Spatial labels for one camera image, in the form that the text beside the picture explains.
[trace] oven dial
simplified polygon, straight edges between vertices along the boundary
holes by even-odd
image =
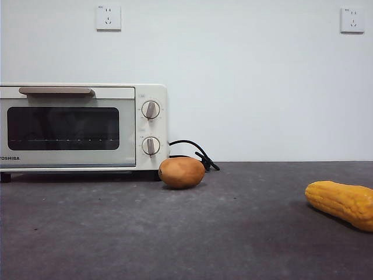
[[[148,137],[142,142],[142,149],[148,155],[154,155],[159,151],[159,141],[157,138]]]
[[[145,102],[141,110],[142,114],[149,120],[159,115],[159,105],[155,101]]]

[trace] white toaster oven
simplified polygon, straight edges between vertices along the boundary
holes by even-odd
[[[0,172],[158,170],[169,157],[163,85],[0,87]]]

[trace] wall socket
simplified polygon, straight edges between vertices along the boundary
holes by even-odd
[[[341,8],[341,33],[364,33],[364,14],[362,9]]]
[[[121,7],[103,6],[96,9],[97,30],[121,30]]]

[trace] black cable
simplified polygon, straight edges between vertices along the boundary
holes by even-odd
[[[205,169],[207,171],[210,170],[210,166],[214,167],[218,171],[220,170],[220,168],[218,167],[218,165],[216,165],[211,160],[211,158],[208,157],[208,155],[205,153],[205,151],[198,144],[196,144],[196,143],[194,143],[194,142],[192,142],[190,140],[178,140],[178,141],[174,141],[174,142],[169,143],[169,145],[172,146],[172,145],[179,144],[179,143],[188,143],[188,144],[191,144],[194,147],[198,148],[202,154],[200,154],[199,152],[195,152],[195,154],[202,159],[201,162],[202,162],[203,166],[205,167]],[[181,155],[170,156],[170,157],[171,158],[176,158],[176,157],[180,157],[180,156]]]

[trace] gray countertop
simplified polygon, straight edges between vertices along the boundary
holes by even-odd
[[[188,190],[121,174],[1,184],[1,279],[372,279],[373,234],[307,184],[373,187],[373,162],[220,163]]]

